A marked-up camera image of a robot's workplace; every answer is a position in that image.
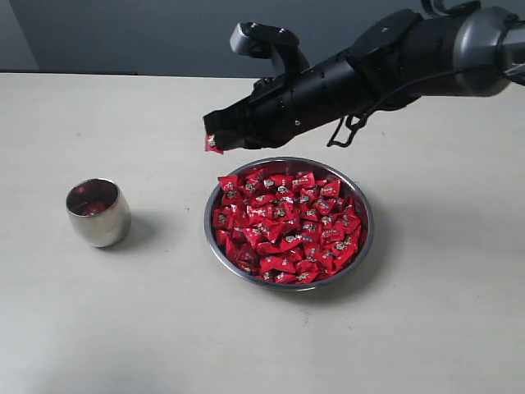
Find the silver cup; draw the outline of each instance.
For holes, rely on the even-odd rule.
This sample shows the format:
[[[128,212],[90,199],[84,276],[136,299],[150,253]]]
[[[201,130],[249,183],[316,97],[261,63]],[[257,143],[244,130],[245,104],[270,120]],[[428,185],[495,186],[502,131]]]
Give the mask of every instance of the silver cup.
[[[108,179],[89,179],[75,186],[66,206],[75,232],[92,246],[114,245],[130,231],[130,207],[120,188]]]

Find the cable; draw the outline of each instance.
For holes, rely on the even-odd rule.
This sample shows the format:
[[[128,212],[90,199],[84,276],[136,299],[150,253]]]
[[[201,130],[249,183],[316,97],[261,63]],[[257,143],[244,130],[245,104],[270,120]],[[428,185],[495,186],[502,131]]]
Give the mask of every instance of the cable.
[[[359,121],[357,123],[352,125],[351,121],[354,118],[354,116],[349,116],[347,118],[347,121],[346,121],[346,126],[350,130],[350,135],[349,135],[348,139],[346,140],[346,142],[344,142],[344,143],[343,142],[339,142],[339,141],[335,141],[337,135],[339,134],[340,128],[342,127],[343,121],[344,121],[344,118],[342,117],[340,119],[339,125],[336,128],[336,131],[334,132],[334,134],[332,135],[332,137],[330,138],[330,140],[328,141],[328,144],[326,144],[326,146],[330,147],[332,145],[337,145],[337,146],[340,146],[341,148],[348,148],[352,144],[352,141],[353,141],[355,135],[357,134],[357,132],[367,125],[368,118],[371,115],[373,115],[373,113],[375,111],[377,111],[380,108],[380,106],[386,100],[391,99],[393,96],[396,96],[397,94],[402,93],[404,90],[406,90],[408,88],[411,88],[411,87],[413,87],[413,86],[415,86],[417,84],[421,84],[422,82],[428,82],[429,80],[437,80],[437,79],[440,79],[440,78],[443,78],[443,77],[446,77],[446,76],[456,76],[458,74],[463,74],[464,72],[467,72],[467,71],[474,71],[474,70],[477,70],[477,69],[488,68],[488,67],[495,68],[495,65],[494,64],[478,64],[478,65],[475,65],[475,66],[462,67],[462,68],[458,68],[456,70],[440,72],[438,74],[434,74],[433,76],[426,76],[424,78],[420,78],[418,80],[413,80],[412,82],[409,82],[408,84],[402,85],[399,88],[393,90],[392,92],[390,92],[390,93],[386,94],[385,96],[383,96],[382,98],[380,98],[379,101],[377,101],[375,104],[373,104],[359,118]]]

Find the stainless steel bowl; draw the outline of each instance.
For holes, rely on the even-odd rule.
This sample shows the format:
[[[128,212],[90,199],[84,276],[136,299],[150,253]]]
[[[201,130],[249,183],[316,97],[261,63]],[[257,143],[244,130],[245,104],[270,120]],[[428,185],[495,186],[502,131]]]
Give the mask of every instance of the stainless steel bowl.
[[[215,231],[212,227],[212,216],[213,210],[217,208],[221,203],[222,190],[217,186],[210,196],[208,203],[206,204],[206,210],[204,212],[204,231],[208,243],[212,247],[213,253],[230,271],[235,275],[242,277],[243,279],[265,286],[274,290],[280,291],[307,291],[329,285],[345,275],[348,275],[354,269],[356,269],[366,257],[370,247],[372,246],[372,240],[374,237],[374,220],[372,216],[372,208],[368,203],[364,193],[358,188],[358,186],[352,182],[347,176],[335,170],[334,168],[328,167],[325,164],[314,162],[306,158],[266,158],[246,164],[243,167],[237,168],[230,175],[242,175],[248,172],[254,172],[261,168],[267,169],[271,173],[282,173],[288,175],[295,175],[297,172],[306,171],[313,172],[316,179],[326,178],[329,181],[335,179],[341,179],[341,194],[344,196],[354,197],[354,204],[356,213],[361,218],[362,231],[359,238],[359,249],[358,253],[352,258],[350,265],[338,272],[333,277],[329,277],[319,282],[305,283],[300,285],[294,284],[280,284],[265,282],[262,279],[253,277],[248,273],[238,269],[230,260],[228,260],[221,248],[217,245],[215,240]]]

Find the table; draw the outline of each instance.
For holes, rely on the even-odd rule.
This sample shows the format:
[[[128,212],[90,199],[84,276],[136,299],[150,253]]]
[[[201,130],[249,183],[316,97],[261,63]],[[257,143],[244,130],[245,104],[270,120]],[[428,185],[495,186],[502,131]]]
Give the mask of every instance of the table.
[[[525,392],[525,89],[378,113],[283,148],[203,151],[202,115],[252,80],[0,75],[0,392]],[[203,234],[216,177],[301,156],[356,180],[372,251],[303,294],[232,275]],[[114,179],[129,237],[71,229],[67,191]]]

